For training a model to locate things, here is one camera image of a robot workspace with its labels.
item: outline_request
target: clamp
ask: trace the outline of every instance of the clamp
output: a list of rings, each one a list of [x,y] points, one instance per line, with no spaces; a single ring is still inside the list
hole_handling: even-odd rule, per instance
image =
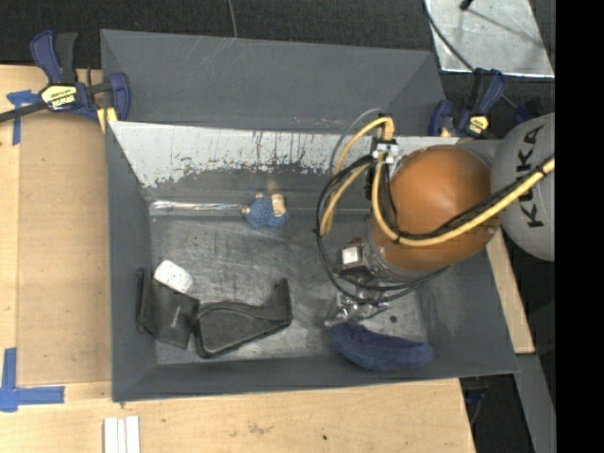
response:
[[[429,136],[459,136],[477,138],[488,133],[488,112],[499,100],[506,87],[506,79],[499,71],[476,69],[474,85],[467,104],[455,108],[453,103],[442,99],[428,125]]]
[[[64,32],[55,35],[45,30],[31,41],[31,55],[36,66],[44,71],[48,85],[38,92],[40,101],[0,114],[0,123],[16,119],[32,112],[47,109],[51,112],[69,112],[101,124],[99,116],[105,112],[94,103],[93,96],[112,91],[115,115],[124,120],[130,110],[130,90],[124,73],[109,75],[108,81],[94,86],[77,82],[74,70],[74,44],[77,33]]]

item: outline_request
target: blue cloth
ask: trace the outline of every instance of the blue cloth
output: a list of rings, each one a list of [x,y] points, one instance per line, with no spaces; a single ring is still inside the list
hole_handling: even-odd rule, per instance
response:
[[[254,228],[264,227],[265,225],[280,227],[290,218],[290,213],[285,211],[282,215],[275,216],[273,214],[273,199],[264,194],[254,200],[249,206],[249,212],[244,213],[243,216]]]
[[[349,360],[371,371],[411,369],[433,358],[429,344],[378,334],[355,324],[338,324],[329,330],[329,336]]]

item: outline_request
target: gray bin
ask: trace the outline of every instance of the gray bin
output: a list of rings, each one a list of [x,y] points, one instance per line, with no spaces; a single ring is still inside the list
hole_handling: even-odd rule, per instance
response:
[[[360,369],[333,350],[323,327],[335,290],[312,229],[331,151],[368,109],[390,112],[403,133],[425,134],[442,97],[431,54],[115,31],[103,32],[102,49],[104,73],[130,80],[134,121],[106,134],[114,400],[516,371],[484,252],[368,323],[427,341],[435,357],[425,367]],[[361,140],[351,158],[367,146]],[[262,191],[285,194],[285,226],[256,230],[242,218],[241,207]],[[369,209],[362,195],[359,184],[342,203],[332,253],[361,233]],[[164,259],[192,272],[202,302],[259,304],[286,277],[294,320],[212,360],[192,344],[157,343],[136,327],[136,270]]]

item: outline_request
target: wooden table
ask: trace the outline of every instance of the wooden table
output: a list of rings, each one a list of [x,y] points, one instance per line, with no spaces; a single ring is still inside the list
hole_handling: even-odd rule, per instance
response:
[[[0,65],[0,111],[7,92],[44,84],[35,67]],[[0,125],[0,348],[18,346],[19,385],[66,388],[65,404],[0,413],[2,451],[100,452],[103,419],[129,415],[143,453],[475,451],[456,379],[113,403],[101,131],[47,112],[22,126],[13,146]],[[501,235],[489,256],[514,348],[533,352]]]

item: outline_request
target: black pouch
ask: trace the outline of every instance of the black pouch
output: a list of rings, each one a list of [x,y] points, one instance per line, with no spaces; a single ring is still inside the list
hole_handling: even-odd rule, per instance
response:
[[[193,330],[199,300],[190,295],[160,287],[147,269],[137,271],[139,331],[148,330],[158,341],[185,349]]]
[[[292,322],[292,303],[283,278],[262,306],[224,301],[202,304],[194,317],[197,354],[212,358],[274,334]]]

